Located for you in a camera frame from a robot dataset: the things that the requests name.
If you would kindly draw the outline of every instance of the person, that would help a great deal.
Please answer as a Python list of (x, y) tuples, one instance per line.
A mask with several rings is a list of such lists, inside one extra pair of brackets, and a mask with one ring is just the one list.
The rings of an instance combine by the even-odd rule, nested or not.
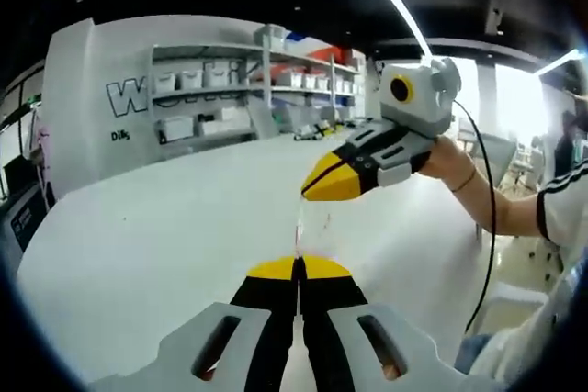
[[(479, 225), (487, 231), (492, 229), (488, 181), (452, 140), (437, 139), (421, 174), (443, 181)], [(588, 208), (587, 174), (588, 162), (583, 162), (546, 184), (539, 193), (518, 200), (494, 189), (496, 234), (543, 237), (560, 247), (571, 248), (572, 253), (580, 250), (579, 254), (588, 240), (588, 222), (584, 221)], [(586, 258), (579, 262), (584, 264)], [(565, 316), (571, 297), (566, 297), (562, 305), (562, 280), (552, 290), (548, 303), (519, 328), (464, 340), (456, 368), (464, 374), (488, 375), (511, 385), (540, 358), (559, 320)]]
[(554, 178), (567, 174), (573, 165), (574, 119), (574, 115), (569, 111), (561, 115), (561, 129), (563, 134), (554, 151)]

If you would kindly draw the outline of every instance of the table surface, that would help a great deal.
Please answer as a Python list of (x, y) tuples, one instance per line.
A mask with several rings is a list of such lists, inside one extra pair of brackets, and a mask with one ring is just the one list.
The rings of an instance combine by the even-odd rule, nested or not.
[[(85, 382), (145, 366), (165, 335), (211, 302), (229, 302), (248, 269), (293, 253), (300, 184), (340, 142), (249, 142), (67, 195), (18, 270), (40, 330)], [(484, 253), (450, 192), (415, 175), (357, 200), (304, 203), (303, 213), (307, 247), (346, 266), (370, 302), (431, 335), (452, 364), (481, 291)], [(328, 229), (317, 233), (325, 218)], [(314, 389), (300, 326), (282, 390)]]

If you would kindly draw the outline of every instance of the yellow camera ring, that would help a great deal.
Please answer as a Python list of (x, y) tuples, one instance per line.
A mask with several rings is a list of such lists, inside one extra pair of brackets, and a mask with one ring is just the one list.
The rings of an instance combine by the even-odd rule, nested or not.
[(390, 82), (390, 91), (392, 92), (392, 96), (404, 105), (413, 101), (413, 82), (404, 75), (396, 75), (392, 79)]

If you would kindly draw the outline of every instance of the black cable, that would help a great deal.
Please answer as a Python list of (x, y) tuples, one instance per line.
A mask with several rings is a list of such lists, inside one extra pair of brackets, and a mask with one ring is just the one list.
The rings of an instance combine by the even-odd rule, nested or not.
[(484, 146), (484, 141), (481, 138), (481, 134), (480, 134), (480, 131), (478, 130), (478, 126), (476, 126), (474, 119), (471, 117), (469, 112), (466, 110), (466, 108), (461, 103), (459, 103), (457, 101), (455, 101), (454, 103), (456, 105), (458, 105), (459, 107), (461, 107), (461, 109), (466, 113), (466, 117), (468, 117), (469, 123), (474, 128), (474, 132), (476, 132), (476, 137), (478, 137), (478, 141), (480, 142), (481, 154), (484, 157), (484, 164), (486, 166), (486, 174), (488, 175), (488, 184), (489, 184), (488, 187), (490, 187), (490, 205), (491, 205), (491, 209), (492, 209), (492, 224), (491, 224), (492, 241), (491, 241), (491, 245), (490, 245), (490, 259), (488, 260), (488, 271), (486, 272), (486, 280), (484, 281), (484, 288), (481, 290), (480, 300), (478, 300), (478, 305), (476, 305), (476, 308), (474, 309), (474, 312), (468, 321), (468, 325), (466, 326), (466, 332), (468, 332), (469, 327), (471, 326), (474, 319), (476, 319), (476, 316), (480, 312), (481, 304), (483, 303), (484, 298), (486, 297), (486, 291), (488, 290), (488, 284), (490, 283), (490, 276), (492, 275), (492, 266), (494, 264), (494, 245), (496, 242), (496, 196), (494, 194), (494, 182), (492, 181), (492, 173), (490, 170), (490, 161), (488, 161), (488, 154), (486, 153), (486, 147)]
[[(18, 107), (22, 106), (22, 94), (23, 94), (23, 84), (20, 84), (20, 88), (18, 89)], [(20, 150), (20, 154), (22, 155), (22, 117), (18, 119), (18, 149)]]

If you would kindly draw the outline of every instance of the white shirt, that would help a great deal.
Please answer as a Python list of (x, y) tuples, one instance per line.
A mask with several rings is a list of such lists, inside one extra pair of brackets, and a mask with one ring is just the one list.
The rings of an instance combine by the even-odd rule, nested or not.
[(512, 384), (537, 360), (567, 314), (578, 274), (588, 262), (588, 253), (582, 256), (588, 245), (588, 161), (554, 179), (537, 194), (537, 224), (547, 240), (571, 249), (569, 262), (575, 264), (564, 269), (546, 305), (519, 328), (501, 330), (490, 339), (471, 367), (471, 374)]

